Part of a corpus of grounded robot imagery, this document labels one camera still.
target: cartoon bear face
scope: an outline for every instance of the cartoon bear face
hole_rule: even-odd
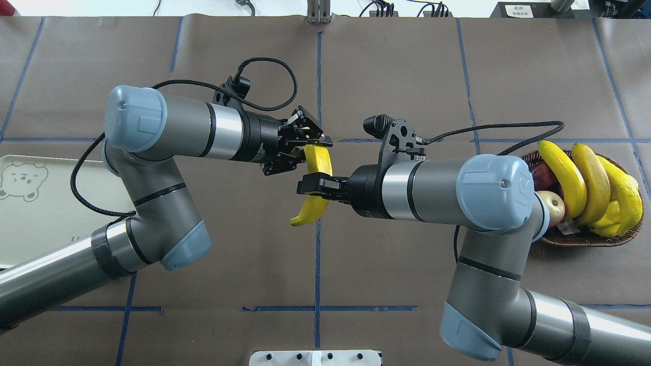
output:
[[[31,202],[38,198],[38,189],[47,178],[45,164],[12,162],[0,175],[0,200],[14,196]]]

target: beige tray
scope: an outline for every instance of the beige tray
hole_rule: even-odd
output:
[[[0,268],[89,236],[114,220],[89,210],[72,195],[70,173],[76,162],[18,155],[0,158]],[[85,162],[77,187],[95,206],[133,210],[121,179],[102,162]]]

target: basket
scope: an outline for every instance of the basket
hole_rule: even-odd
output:
[[[569,156],[570,158],[572,157],[572,151],[563,150],[563,152],[565,152],[565,154],[567,154],[567,156]],[[617,164],[617,162],[613,161],[611,158],[601,154],[597,154],[597,155],[613,163],[616,167],[623,170],[625,173],[628,173],[621,165]],[[530,168],[538,165],[539,163],[542,163],[542,157],[540,156],[538,151],[532,151],[522,156],[522,160],[524,160]],[[644,221],[644,200],[642,200],[642,218],[637,224],[635,224],[635,226],[628,229],[626,233],[622,236],[615,236],[614,238],[605,238],[603,236],[588,231],[587,228],[581,228],[581,232],[577,234],[563,235],[563,233],[561,233],[561,231],[557,227],[554,227],[548,230],[545,233],[545,235],[543,235],[543,237],[540,239],[540,241],[545,244],[549,244],[553,246],[561,246],[561,247],[616,247],[616,246],[621,246],[622,244],[626,244],[630,242],[633,238],[635,238],[637,233],[640,232],[640,229],[642,228],[643,221]]]

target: bunch of bananas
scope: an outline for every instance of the bunch of bananas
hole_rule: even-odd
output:
[[[564,221],[573,220],[576,227],[587,226],[595,234],[612,238],[624,235],[642,218],[635,178],[587,145],[575,144],[572,159],[551,141],[539,142],[538,152],[561,185]]]

